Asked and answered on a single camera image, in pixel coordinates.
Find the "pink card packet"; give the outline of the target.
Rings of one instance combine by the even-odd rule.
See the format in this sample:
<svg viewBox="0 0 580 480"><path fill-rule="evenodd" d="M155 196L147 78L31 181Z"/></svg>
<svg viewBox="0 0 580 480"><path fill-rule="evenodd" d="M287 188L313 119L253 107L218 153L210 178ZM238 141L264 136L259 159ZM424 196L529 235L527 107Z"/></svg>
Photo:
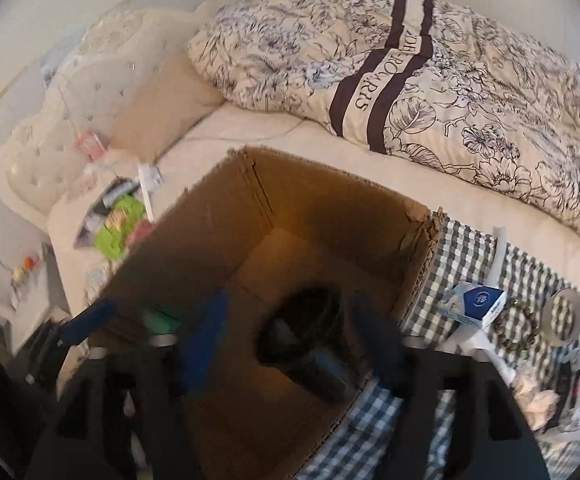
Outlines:
<svg viewBox="0 0 580 480"><path fill-rule="evenodd" d="M145 237L150 235L153 230L155 229L155 224L150 222L147 219L143 219L139 221L133 228L133 230L129 233L126 237L125 244L128 249L133 248L134 245L137 245L144 240Z"/></svg>

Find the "cardboard box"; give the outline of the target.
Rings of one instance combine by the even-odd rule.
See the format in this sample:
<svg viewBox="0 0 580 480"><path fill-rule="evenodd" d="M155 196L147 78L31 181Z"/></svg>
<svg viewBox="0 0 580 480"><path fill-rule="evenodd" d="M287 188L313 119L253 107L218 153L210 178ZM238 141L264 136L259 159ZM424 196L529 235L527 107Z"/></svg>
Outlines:
<svg viewBox="0 0 580 480"><path fill-rule="evenodd" d="M311 283L368 292L401 318L416 304L445 214L384 186L268 148L217 164L130 252L104 288L117 313L92 337L137 346L152 304L190 313L224 289L230 299L211 379L183 405L209 479L288 479L351 411L330 406L259 365L253 338L266 314Z"/></svg>

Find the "white stick tool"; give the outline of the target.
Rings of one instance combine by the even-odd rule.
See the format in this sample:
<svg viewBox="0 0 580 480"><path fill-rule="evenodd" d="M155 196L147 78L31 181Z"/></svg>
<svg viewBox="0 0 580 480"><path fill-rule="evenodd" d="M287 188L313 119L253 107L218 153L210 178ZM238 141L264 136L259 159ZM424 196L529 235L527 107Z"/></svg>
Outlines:
<svg viewBox="0 0 580 480"><path fill-rule="evenodd" d="M145 214L147 215L148 222L154 223L155 214L152 206L151 193L163 184L163 177L159 168L156 166L139 164L138 180Z"/></svg>

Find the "green wrapper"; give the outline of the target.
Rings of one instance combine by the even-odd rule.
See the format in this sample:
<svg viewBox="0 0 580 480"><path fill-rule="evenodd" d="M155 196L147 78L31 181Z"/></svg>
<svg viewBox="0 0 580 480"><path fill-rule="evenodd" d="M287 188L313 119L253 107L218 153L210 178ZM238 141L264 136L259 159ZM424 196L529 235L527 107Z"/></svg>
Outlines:
<svg viewBox="0 0 580 480"><path fill-rule="evenodd" d="M181 322L176 315L160 306L151 306L142 313L144 327L153 336L169 335L177 333Z"/></svg>

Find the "black toothpaste tube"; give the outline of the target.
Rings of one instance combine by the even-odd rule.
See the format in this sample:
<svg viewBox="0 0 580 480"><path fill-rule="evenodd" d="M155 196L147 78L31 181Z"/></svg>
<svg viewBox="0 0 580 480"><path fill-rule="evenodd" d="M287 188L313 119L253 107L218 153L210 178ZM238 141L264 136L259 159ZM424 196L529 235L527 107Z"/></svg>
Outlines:
<svg viewBox="0 0 580 480"><path fill-rule="evenodd" d="M117 179L104 192L101 202L104 207L111 207L122 196L132 194L139 188L139 182L133 179Z"/></svg>

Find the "floral quilt with stripes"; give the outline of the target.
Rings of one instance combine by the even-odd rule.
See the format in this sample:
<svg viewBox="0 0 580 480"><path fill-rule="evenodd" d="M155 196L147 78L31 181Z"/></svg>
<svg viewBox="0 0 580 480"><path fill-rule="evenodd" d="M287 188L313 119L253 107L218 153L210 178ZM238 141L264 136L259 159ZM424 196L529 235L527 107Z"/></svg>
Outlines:
<svg viewBox="0 0 580 480"><path fill-rule="evenodd" d="M235 0L190 40L229 102L536 207L580 236L580 64L445 0Z"/></svg>

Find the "green snack packet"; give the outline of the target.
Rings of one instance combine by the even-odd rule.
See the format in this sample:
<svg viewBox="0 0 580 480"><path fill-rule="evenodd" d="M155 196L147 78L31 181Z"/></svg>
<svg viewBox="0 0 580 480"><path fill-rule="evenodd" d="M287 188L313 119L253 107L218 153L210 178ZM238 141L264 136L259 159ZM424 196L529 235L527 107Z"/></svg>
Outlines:
<svg viewBox="0 0 580 480"><path fill-rule="evenodd" d="M94 237L93 246L107 259L117 261L126 252L128 236L143 220L145 206L131 195L124 195L113 204L101 228Z"/></svg>

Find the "floral tissue pack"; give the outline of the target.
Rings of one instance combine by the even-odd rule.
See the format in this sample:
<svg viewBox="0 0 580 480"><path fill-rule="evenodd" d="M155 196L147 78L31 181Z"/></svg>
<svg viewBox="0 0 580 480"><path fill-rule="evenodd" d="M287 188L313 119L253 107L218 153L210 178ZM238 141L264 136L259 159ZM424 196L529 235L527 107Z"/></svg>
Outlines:
<svg viewBox="0 0 580 480"><path fill-rule="evenodd" d="M559 396L557 407L544 434L568 440L580 432L580 347L559 361L555 393Z"/></svg>

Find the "small blue white box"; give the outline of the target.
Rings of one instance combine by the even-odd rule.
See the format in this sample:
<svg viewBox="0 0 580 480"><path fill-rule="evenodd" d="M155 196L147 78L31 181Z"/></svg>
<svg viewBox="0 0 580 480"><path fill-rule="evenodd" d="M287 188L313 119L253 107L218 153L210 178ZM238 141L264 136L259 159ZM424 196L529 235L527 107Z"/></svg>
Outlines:
<svg viewBox="0 0 580 480"><path fill-rule="evenodd" d="M497 287L459 283L442 296L438 310L447 318L476 327L488 328L506 306L507 293Z"/></svg>

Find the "black shiny box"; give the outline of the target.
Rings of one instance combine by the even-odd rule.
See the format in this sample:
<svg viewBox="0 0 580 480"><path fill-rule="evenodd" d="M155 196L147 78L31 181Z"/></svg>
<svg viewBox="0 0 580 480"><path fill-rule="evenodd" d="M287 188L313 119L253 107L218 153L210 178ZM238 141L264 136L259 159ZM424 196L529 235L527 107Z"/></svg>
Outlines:
<svg viewBox="0 0 580 480"><path fill-rule="evenodd" d="M308 283L285 295L258 327L253 350L259 364L329 405L351 400L359 388L342 292L335 285Z"/></svg>

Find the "white foam tube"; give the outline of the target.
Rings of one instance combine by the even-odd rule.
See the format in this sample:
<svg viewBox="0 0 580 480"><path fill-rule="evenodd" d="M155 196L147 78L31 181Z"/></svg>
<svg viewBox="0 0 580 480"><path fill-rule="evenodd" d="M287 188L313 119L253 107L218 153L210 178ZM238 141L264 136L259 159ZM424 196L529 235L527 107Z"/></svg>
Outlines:
<svg viewBox="0 0 580 480"><path fill-rule="evenodd" d="M507 230L504 226L495 226L493 229L495 238L495 254L492 265L486 275L485 285L488 287L498 287L500 275L502 275L503 264L507 251Z"/></svg>

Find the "white tufted headboard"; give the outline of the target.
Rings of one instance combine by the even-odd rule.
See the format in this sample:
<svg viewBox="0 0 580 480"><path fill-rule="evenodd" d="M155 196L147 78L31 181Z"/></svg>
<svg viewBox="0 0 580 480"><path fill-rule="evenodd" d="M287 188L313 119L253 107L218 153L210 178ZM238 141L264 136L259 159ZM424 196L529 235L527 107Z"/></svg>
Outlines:
<svg viewBox="0 0 580 480"><path fill-rule="evenodd" d="M58 64L40 111L21 120L0 148L0 198L43 229L54 204L90 159L75 138L93 130L111 146L111 128L167 60L187 55L190 39L233 0L206 1L192 12L116 11L91 25Z"/></svg>

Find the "dark book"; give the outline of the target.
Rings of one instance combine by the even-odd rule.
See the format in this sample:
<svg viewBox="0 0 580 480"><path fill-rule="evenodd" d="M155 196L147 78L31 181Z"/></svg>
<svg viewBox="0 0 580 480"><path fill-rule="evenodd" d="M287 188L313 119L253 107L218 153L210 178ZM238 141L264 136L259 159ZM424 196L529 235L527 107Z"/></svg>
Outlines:
<svg viewBox="0 0 580 480"><path fill-rule="evenodd" d="M92 247L96 234L99 233L112 208L104 200L98 200L84 215L74 240L75 248Z"/></svg>

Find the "beige pillow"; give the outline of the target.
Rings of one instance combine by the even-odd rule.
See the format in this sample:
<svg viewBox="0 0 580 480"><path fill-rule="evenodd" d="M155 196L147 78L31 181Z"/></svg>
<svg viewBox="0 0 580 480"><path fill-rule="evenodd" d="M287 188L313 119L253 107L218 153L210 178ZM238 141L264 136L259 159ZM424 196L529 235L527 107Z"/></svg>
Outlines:
<svg viewBox="0 0 580 480"><path fill-rule="evenodd" d="M180 54L139 89L111 128L111 148L153 164L194 125L225 102Z"/></svg>

